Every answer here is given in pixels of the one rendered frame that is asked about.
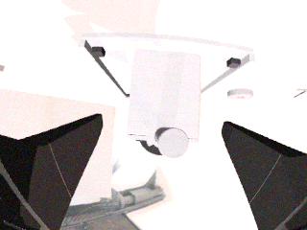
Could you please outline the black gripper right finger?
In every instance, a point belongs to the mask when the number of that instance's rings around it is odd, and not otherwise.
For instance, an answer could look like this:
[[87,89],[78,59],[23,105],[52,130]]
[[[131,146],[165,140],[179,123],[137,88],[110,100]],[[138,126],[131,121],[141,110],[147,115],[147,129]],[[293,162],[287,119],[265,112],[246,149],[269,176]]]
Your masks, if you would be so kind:
[[229,120],[222,138],[258,230],[287,230],[284,223],[307,202],[307,152]]

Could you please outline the grey cylinder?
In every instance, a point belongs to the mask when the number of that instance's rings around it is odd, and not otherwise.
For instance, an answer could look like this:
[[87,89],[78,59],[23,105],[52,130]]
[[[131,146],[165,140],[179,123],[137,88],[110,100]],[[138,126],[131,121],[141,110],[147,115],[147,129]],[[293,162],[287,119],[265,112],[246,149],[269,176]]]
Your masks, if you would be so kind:
[[176,127],[159,127],[154,132],[153,137],[162,156],[170,158],[170,160],[177,160],[177,158],[183,157],[189,149],[187,133]]

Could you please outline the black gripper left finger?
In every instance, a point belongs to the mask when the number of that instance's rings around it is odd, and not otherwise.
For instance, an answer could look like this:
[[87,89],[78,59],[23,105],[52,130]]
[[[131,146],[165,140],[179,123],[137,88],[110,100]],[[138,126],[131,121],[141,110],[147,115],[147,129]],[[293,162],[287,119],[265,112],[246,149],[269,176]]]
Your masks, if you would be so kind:
[[22,139],[0,134],[0,173],[39,230],[60,230],[103,127],[93,114]]

